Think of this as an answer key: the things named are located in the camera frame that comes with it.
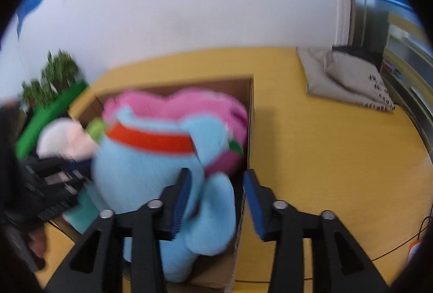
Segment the person's left hand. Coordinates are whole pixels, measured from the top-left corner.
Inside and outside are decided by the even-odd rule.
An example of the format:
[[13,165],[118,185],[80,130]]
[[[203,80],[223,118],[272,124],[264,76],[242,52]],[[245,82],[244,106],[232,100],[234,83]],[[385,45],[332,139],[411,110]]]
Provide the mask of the person's left hand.
[[47,236],[44,227],[29,232],[29,248],[36,257],[44,258],[47,250]]

